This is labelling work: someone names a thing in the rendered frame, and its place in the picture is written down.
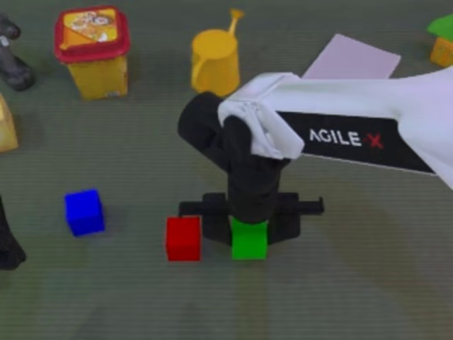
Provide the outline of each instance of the yellow watering can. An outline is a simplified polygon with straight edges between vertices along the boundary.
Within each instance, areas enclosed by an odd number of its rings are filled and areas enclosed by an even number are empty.
[[[192,41],[192,87],[226,96],[237,89],[239,76],[238,41],[234,35],[243,11],[231,10],[231,25],[225,30],[204,30]]]

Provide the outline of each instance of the blue cube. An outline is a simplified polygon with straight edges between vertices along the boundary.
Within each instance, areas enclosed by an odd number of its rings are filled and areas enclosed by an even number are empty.
[[[64,197],[66,221],[75,237],[105,230],[101,199],[95,189],[68,193]]]

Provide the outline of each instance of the red cube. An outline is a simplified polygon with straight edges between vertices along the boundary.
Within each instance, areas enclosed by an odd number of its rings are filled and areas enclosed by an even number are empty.
[[[169,261],[201,259],[199,217],[168,217],[165,248]]]

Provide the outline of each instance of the gray tabletop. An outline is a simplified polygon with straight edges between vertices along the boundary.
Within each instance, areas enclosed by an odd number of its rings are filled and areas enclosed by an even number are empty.
[[[439,179],[303,158],[282,190],[323,196],[326,214],[232,261],[204,242],[199,263],[169,263],[166,217],[180,200],[223,191],[225,176],[176,134],[189,85],[190,41],[238,25],[243,80],[302,74],[335,33],[400,54],[394,77],[431,72],[434,18],[447,0],[119,1],[132,34],[127,98],[83,102],[52,54],[58,0],[2,5],[23,29],[14,49],[39,72],[24,93],[0,92],[20,149],[0,156],[0,191],[29,259],[0,272],[4,340],[434,340],[453,334],[453,203]],[[75,239],[66,192],[96,187],[108,231]]]

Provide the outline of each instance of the red x letter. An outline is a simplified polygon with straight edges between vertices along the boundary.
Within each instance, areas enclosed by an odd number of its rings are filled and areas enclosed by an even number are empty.
[[[367,133],[365,138],[365,142],[369,142],[371,147],[378,147],[383,149],[384,146],[381,143],[381,134],[377,133],[376,135],[372,135],[371,133]]]

